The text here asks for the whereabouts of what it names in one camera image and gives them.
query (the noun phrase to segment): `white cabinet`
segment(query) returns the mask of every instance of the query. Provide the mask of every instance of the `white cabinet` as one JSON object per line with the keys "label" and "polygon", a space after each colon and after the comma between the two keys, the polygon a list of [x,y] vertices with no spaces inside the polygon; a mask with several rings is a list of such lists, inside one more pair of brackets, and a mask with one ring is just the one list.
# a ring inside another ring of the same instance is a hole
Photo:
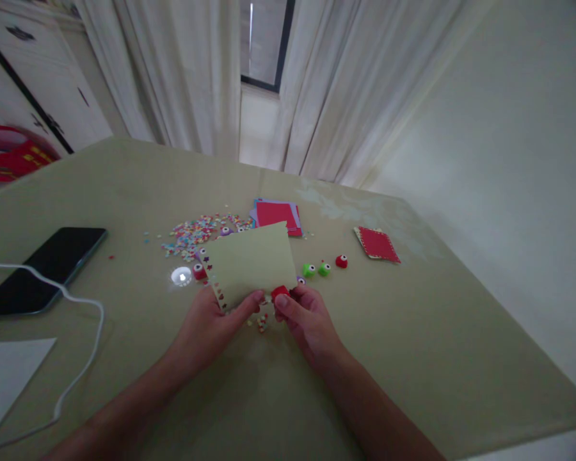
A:
{"label": "white cabinet", "polygon": [[0,65],[0,124],[23,128],[47,140],[60,156],[67,151]]}
{"label": "white cabinet", "polygon": [[68,66],[16,50],[3,54],[72,150],[107,136],[97,133],[95,114]]}
{"label": "white cabinet", "polygon": [[19,10],[17,3],[0,3],[0,74],[9,80],[0,82],[0,123],[28,127],[24,122],[34,113],[40,124],[33,125],[35,132],[40,130],[61,154],[111,136],[56,22],[44,24],[3,10]]}

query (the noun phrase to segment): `window frame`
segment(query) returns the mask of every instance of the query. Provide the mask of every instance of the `window frame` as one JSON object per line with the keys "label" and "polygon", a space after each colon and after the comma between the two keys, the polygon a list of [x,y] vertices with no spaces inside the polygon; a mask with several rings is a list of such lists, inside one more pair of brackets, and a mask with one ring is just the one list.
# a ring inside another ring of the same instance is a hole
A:
{"label": "window frame", "polygon": [[256,80],[250,76],[241,74],[241,82],[248,85],[257,86],[263,90],[273,93],[280,92],[280,85],[282,84],[282,74],[284,73],[284,62],[286,60],[286,50],[288,50],[288,39],[290,39],[290,28],[292,26],[292,16],[294,14],[295,0],[286,0],[286,13],[284,14],[284,25],[282,27],[282,39],[280,41],[280,52],[277,56],[277,68],[275,70],[275,83],[267,83],[261,80]]}

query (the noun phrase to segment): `window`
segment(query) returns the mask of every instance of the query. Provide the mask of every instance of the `window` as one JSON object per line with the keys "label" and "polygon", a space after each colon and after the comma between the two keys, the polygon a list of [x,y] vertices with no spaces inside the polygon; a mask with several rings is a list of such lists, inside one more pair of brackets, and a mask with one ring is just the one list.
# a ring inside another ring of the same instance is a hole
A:
{"label": "window", "polygon": [[241,0],[241,81],[279,93],[294,0]]}

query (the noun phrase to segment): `cable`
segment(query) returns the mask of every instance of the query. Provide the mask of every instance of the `cable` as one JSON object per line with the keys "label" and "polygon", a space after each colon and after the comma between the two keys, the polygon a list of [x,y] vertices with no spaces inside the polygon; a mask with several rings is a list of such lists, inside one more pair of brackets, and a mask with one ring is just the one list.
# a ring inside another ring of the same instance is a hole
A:
{"label": "cable", "polygon": [[39,426],[39,427],[34,428],[32,430],[29,430],[28,432],[24,432],[23,434],[15,437],[13,439],[10,439],[10,440],[4,441],[4,442],[0,442],[0,448],[3,448],[7,445],[13,444],[15,442],[19,442],[19,441],[29,437],[30,435],[34,435],[37,432],[45,430],[48,427],[50,427],[50,426],[52,426],[58,422],[58,420],[60,419],[60,416],[62,415],[62,405],[64,404],[64,400],[65,400],[66,396],[72,390],[72,388],[75,386],[75,384],[79,381],[79,379],[81,379],[81,377],[85,374],[85,372],[88,371],[88,368],[90,367],[90,365],[94,361],[94,358],[96,358],[96,353],[98,351],[98,343],[100,342],[100,335],[102,333],[102,326],[104,324],[104,307],[102,306],[102,303],[100,301],[90,300],[90,299],[85,299],[85,298],[76,298],[76,297],[72,296],[70,294],[70,292],[68,291],[68,289],[64,285],[61,285],[57,282],[54,282],[53,280],[49,280],[47,277],[44,277],[41,273],[39,273],[36,269],[34,269],[34,267],[26,266],[24,264],[0,264],[0,268],[26,269],[27,271],[30,271],[32,273],[32,275],[34,275],[38,280],[42,280],[43,282],[48,283],[49,285],[53,285],[54,287],[58,288],[62,292],[62,294],[64,295],[64,297],[66,299],[73,301],[73,302],[94,304],[94,306],[98,307],[98,310],[100,311],[100,321],[98,322],[98,331],[96,331],[96,340],[94,341],[94,348],[92,349],[92,353],[90,354],[90,358],[88,359],[88,362],[85,364],[85,366],[83,367],[81,372],[73,379],[73,381],[68,385],[68,387],[64,390],[64,392],[62,392],[62,394],[58,398],[58,401],[56,402],[56,406],[53,408],[53,418],[51,419],[51,421],[49,421],[47,424],[44,424],[42,426]]}

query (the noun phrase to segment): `person's left hand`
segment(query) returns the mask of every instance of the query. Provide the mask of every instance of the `person's left hand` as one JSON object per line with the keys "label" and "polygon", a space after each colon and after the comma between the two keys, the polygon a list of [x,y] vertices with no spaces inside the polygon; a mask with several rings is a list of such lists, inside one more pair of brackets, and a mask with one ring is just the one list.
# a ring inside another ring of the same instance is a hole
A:
{"label": "person's left hand", "polygon": [[213,288],[200,290],[177,337],[165,354],[180,377],[187,381],[203,371],[222,353],[243,322],[260,312],[261,290],[250,293],[229,315],[220,310]]}

